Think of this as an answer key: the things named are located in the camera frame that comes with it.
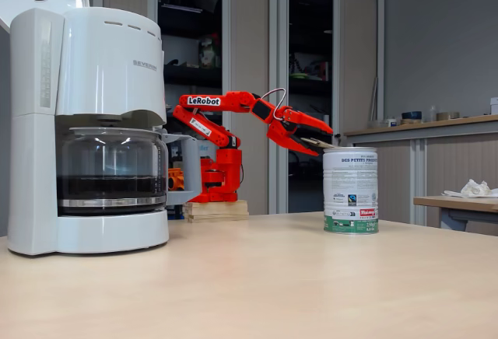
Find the lerobot label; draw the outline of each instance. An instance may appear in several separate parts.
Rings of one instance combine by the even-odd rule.
[[[189,96],[187,98],[187,105],[195,106],[195,105],[206,105],[206,106],[214,106],[218,107],[221,100],[219,98],[211,98],[209,96]]]

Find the can lid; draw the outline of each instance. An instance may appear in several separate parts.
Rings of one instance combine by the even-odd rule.
[[[371,151],[376,152],[375,147],[334,147],[333,149],[324,149],[324,152],[345,152],[345,151]]]

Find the cable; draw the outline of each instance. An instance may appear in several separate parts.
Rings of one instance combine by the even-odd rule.
[[[265,98],[266,96],[269,96],[270,94],[272,94],[274,92],[280,92],[280,91],[283,91],[283,96],[282,96],[282,99],[280,100],[279,104],[277,104],[277,107],[275,107],[275,109],[273,110],[273,118],[278,120],[278,121],[283,121],[283,117],[275,116],[275,112],[280,108],[280,105],[282,104],[283,100],[286,98],[287,90],[285,90],[284,88],[277,88],[277,89],[270,90],[264,96],[262,96],[261,99]]]

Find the can label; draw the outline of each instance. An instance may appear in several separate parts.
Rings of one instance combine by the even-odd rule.
[[[378,232],[377,153],[332,152],[326,158],[324,230]]]
[[[328,232],[368,234],[379,231],[379,220],[340,220],[326,215],[324,216],[324,230]]]

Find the wooden block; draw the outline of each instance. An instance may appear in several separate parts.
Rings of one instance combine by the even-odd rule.
[[[245,220],[249,216],[246,201],[217,201],[211,203],[185,203],[184,217],[189,222],[216,222]]]

